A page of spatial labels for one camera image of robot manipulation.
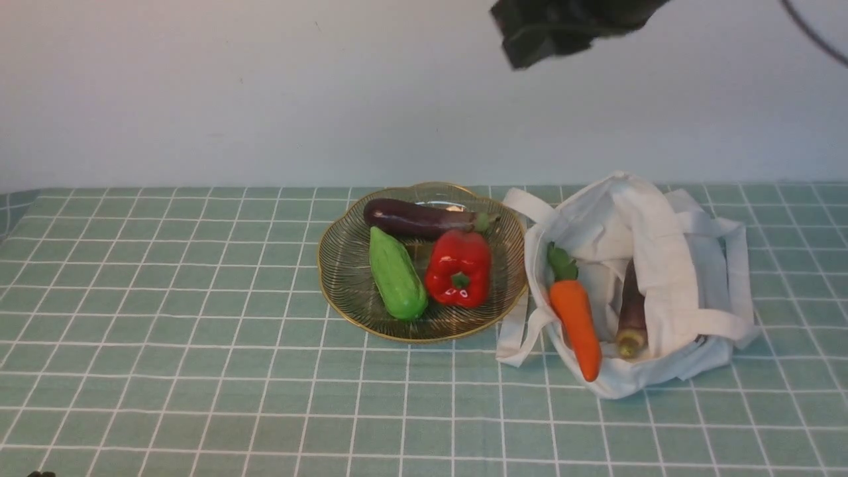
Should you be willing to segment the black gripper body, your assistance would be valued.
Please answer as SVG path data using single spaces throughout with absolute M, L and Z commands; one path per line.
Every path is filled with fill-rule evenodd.
M 627 36 L 665 1 L 497 1 L 490 8 L 513 70 L 580 54 L 597 39 Z

